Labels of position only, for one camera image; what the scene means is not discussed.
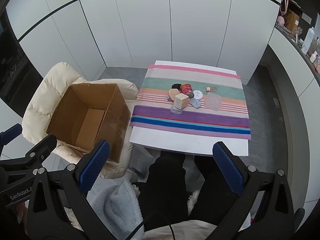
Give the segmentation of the white round compact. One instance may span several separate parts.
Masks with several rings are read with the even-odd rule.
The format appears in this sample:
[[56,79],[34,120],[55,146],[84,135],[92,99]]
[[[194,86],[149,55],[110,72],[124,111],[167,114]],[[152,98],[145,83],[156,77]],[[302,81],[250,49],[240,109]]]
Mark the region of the white round compact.
[[203,98],[203,93],[200,90],[194,90],[193,94],[196,100],[201,100]]

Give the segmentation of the peach makeup sponge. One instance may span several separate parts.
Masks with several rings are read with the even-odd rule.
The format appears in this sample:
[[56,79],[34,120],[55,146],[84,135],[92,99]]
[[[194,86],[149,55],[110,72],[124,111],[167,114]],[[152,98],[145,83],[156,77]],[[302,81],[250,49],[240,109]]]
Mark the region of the peach makeup sponge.
[[171,101],[174,101],[175,96],[177,96],[178,94],[180,94],[180,91],[176,88],[172,88],[168,91],[168,96]]

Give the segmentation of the white spray bottle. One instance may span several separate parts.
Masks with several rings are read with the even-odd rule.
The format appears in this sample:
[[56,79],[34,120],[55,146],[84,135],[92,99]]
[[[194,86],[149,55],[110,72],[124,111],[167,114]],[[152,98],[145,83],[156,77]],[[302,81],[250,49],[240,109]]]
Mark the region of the white spray bottle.
[[307,52],[309,51],[309,48],[311,46],[311,43],[313,41],[313,37],[315,35],[315,29],[314,27],[311,27],[308,29],[308,32],[306,34],[306,37],[305,37],[305,40],[302,44],[302,47],[301,47],[301,51],[304,55],[307,54]]

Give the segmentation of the small pink-capped glass bottle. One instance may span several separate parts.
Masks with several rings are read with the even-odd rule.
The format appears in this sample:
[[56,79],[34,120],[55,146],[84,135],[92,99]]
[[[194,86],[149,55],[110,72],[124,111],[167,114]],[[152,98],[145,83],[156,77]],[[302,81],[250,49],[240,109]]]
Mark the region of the small pink-capped glass bottle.
[[216,88],[215,86],[206,87],[206,91],[207,91],[207,92],[214,92],[214,91],[217,91],[217,88]]

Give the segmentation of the red tin can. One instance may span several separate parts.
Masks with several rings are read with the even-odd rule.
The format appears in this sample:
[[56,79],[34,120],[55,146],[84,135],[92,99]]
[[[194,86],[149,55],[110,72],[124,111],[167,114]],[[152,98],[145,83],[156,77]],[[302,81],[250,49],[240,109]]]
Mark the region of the red tin can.
[[180,91],[182,94],[185,94],[186,96],[188,96],[189,99],[192,99],[194,97],[192,86],[189,83],[182,84],[180,86]]

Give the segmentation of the brown paw-print box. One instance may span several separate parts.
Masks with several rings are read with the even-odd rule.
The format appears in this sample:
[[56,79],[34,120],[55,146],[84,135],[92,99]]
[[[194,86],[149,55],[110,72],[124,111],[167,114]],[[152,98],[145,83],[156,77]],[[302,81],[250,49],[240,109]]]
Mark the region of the brown paw-print box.
[[300,17],[295,12],[288,9],[286,14],[284,15],[284,27],[289,31],[294,32],[298,28],[299,19]]

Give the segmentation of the black wall panel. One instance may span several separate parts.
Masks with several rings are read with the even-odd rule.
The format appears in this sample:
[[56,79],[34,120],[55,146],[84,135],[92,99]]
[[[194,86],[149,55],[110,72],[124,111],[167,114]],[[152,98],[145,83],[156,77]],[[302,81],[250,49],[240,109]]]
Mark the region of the black wall panel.
[[22,117],[43,77],[18,43],[6,11],[1,14],[0,61],[1,99]]

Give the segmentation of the grey-blue plastic case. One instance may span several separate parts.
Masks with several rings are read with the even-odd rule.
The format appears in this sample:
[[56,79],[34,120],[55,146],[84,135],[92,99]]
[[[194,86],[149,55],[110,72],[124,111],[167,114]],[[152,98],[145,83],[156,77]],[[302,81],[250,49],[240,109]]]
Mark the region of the grey-blue plastic case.
[[195,108],[200,108],[201,107],[201,102],[199,100],[196,100],[195,98],[191,98],[189,100],[189,103]]

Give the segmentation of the brown cardboard box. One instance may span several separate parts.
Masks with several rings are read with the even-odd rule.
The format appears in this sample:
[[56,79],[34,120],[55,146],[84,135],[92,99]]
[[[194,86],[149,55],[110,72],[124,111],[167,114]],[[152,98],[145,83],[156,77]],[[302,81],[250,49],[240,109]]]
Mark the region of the brown cardboard box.
[[129,108],[117,84],[78,83],[66,90],[47,133],[82,153],[106,140],[111,147],[109,160],[118,163],[129,119]]

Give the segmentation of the black round puff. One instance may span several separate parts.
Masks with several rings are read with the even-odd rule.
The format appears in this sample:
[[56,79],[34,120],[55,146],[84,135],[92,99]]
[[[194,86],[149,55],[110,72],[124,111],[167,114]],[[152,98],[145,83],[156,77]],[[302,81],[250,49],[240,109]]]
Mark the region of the black round puff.
[[173,84],[173,85],[171,86],[171,88],[172,88],[172,89],[178,89],[178,90],[180,90],[181,84],[179,84],[179,83]]

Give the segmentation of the person's black trousers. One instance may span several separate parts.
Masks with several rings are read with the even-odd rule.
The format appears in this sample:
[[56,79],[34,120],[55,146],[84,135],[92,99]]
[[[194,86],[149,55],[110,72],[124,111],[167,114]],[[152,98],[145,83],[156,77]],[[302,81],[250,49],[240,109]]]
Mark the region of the person's black trousers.
[[204,177],[197,202],[188,210],[188,197],[183,168],[185,155],[163,151],[149,167],[144,183],[137,183],[138,202],[145,231],[188,220],[219,225],[239,196],[229,188],[213,157],[195,156],[194,162]]

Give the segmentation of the pink plush toy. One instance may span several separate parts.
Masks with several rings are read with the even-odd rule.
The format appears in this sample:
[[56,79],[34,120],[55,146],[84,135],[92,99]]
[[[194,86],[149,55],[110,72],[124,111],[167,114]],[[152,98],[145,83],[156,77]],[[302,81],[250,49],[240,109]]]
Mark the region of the pink plush toy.
[[280,27],[285,27],[287,25],[287,21],[283,16],[278,16],[276,24]]

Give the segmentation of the beige wooden cube box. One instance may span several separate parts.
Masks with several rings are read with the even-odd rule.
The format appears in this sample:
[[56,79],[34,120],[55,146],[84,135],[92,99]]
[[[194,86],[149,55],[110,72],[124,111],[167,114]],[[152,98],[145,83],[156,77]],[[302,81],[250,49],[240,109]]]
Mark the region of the beige wooden cube box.
[[184,109],[185,107],[187,107],[188,105],[188,101],[189,101],[189,96],[180,93],[177,94],[174,97],[174,106],[180,110]]

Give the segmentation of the striped colourful cloth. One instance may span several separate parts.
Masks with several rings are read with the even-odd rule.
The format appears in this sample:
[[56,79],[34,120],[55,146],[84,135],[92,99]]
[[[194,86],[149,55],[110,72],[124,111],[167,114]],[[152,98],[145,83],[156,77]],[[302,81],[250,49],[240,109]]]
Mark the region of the striped colourful cloth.
[[207,137],[251,139],[240,76],[217,68],[150,65],[130,125]]

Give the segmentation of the translucent square plastic lid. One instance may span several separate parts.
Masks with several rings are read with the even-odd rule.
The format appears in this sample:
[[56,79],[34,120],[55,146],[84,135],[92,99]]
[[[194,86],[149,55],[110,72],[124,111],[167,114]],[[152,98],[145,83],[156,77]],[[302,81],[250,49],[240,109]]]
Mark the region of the translucent square plastic lid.
[[212,92],[208,92],[204,100],[204,107],[213,111],[218,111],[221,105],[221,100],[221,96]]

